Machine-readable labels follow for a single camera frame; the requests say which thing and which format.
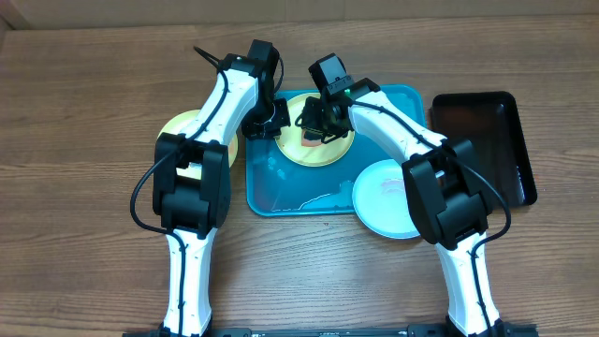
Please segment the light blue plate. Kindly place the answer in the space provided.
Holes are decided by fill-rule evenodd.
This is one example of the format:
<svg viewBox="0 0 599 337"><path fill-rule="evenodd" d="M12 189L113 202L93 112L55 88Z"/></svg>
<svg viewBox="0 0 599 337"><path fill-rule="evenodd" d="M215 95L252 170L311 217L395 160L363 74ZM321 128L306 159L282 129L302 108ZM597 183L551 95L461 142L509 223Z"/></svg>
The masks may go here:
<svg viewBox="0 0 599 337"><path fill-rule="evenodd" d="M352 201L359 220L390 239L419 236L410 217L401 166L393 159L369 165L357 177Z"/></svg>

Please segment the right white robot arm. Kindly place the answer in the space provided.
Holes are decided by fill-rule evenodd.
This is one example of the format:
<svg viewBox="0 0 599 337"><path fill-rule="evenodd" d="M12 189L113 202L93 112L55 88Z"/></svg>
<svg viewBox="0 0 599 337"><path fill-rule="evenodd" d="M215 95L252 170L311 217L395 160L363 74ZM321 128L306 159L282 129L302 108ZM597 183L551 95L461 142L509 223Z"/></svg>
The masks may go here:
<svg viewBox="0 0 599 337"><path fill-rule="evenodd" d="M295 121L309 139L328 143L355 131L400 161L412 222L440 257L451 332L504 335L485 258L491 199L497 193L478 173L472 143L447 139L414 122L369 79L345 77L318 89L320 100L306 104Z"/></svg>

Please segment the pink sponge black scourer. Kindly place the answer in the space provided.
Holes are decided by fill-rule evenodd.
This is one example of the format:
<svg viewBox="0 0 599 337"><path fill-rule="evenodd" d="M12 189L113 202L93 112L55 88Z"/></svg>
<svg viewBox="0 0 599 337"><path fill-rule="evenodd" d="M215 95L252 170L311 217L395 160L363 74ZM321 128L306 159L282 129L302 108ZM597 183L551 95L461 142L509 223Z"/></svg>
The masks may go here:
<svg viewBox="0 0 599 337"><path fill-rule="evenodd" d="M322 144L322 135L311 132L309 130L303 130L300 137L300 145L303 147L317 147Z"/></svg>

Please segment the black plastic tray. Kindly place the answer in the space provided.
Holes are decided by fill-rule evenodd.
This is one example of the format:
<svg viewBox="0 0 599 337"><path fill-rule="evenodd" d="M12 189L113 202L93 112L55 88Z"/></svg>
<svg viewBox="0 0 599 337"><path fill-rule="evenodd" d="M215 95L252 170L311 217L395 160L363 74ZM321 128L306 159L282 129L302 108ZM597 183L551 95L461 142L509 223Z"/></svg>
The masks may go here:
<svg viewBox="0 0 599 337"><path fill-rule="evenodd" d="M506 91L442 94L431 104L431 128L473 143L480 173L511 208L537 201L516 99Z"/></svg>

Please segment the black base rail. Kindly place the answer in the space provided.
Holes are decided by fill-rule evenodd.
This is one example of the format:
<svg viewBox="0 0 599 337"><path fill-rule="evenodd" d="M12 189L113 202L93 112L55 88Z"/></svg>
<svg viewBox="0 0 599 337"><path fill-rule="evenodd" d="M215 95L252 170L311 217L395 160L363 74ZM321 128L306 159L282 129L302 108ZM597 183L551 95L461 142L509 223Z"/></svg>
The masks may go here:
<svg viewBox="0 0 599 337"><path fill-rule="evenodd" d="M127 337L178 336L166 329L146 332L124 332ZM411 324L401 329L348 329L348 330L250 330L250 329L209 329L203 336L211 337L447 337L463 336L456 328L447 324ZM538 337L535 325L514 325L500 322L492 336Z"/></svg>

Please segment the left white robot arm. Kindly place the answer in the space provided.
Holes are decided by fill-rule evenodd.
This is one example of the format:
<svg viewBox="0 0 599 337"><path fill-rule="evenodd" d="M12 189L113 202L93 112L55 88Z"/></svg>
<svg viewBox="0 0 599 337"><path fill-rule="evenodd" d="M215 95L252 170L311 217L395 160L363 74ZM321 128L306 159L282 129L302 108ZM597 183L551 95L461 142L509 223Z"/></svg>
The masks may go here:
<svg viewBox="0 0 599 337"><path fill-rule="evenodd" d="M211 95L178 133L161 133L154 163L153 212L168 240L168 309L158 336L208 336L212 247L231 199L228 145L237 132L248 139L272 139L290 124L286 104L276 98L283 67L273 47L247 55L206 59L217 70Z"/></svg>

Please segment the yellow plate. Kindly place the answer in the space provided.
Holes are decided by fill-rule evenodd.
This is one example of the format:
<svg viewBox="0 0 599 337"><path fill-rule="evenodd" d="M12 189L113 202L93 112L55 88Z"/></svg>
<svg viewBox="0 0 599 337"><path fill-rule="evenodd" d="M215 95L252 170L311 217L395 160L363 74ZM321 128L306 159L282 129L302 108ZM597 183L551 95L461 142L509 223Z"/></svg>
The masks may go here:
<svg viewBox="0 0 599 337"><path fill-rule="evenodd" d="M160 130L158 135L169 133L173 135L180 134L181 131L190 124L199 113L199 110L189 110L171 118ZM239 150L239 137L234 135L228 148L228 165L233 166ZM177 174L182 177L201 179L201 168L190 165L188 168L177 168Z"/></svg>
<svg viewBox="0 0 599 337"><path fill-rule="evenodd" d="M292 162L305 167L323 167L341 159L350 149L355 133L349 131L345 137L330 143L320 143L307 140L306 131L295 125L296 119L302 113L305 100L308 97L319 99L319 94L308 93L296 95L287 100L291 126L281 129L281 135L275 140L279 150Z"/></svg>

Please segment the teal plastic tray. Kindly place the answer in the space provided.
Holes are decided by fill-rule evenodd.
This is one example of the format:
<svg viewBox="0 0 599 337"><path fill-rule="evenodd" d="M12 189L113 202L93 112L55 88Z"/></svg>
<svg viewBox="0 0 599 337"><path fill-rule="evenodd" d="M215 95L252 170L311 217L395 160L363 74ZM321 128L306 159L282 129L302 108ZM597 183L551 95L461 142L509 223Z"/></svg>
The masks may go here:
<svg viewBox="0 0 599 337"><path fill-rule="evenodd" d="M246 199L262 216L351 213L353 185L369 165L389 156L372 140L357 134L340 159L324 167L304 167L289 160L273 139L248 140Z"/></svg>

